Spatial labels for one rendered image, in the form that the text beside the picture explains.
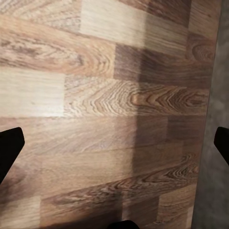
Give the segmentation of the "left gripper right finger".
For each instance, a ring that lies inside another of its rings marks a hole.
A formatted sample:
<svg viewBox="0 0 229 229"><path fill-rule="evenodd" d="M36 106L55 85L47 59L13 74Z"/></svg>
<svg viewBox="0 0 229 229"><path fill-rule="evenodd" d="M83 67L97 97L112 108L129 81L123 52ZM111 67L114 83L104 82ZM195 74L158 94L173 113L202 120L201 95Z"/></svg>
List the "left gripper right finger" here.
<svg viewBox="0 0 229 229"><path fill-rule="evenodd" d="M218 127L214 144L229 165L229 129Z"/></svg>

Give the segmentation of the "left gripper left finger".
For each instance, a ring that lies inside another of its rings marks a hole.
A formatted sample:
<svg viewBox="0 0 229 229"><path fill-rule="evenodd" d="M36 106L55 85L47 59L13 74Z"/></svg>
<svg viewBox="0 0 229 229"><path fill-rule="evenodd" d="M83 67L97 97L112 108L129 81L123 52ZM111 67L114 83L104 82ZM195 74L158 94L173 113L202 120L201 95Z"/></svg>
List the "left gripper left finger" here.
<svg viewBox="0 0 229 229"><path fill-rule="evenodd" d="M0 132L0 184L25 145L21 127Z"/></svg>

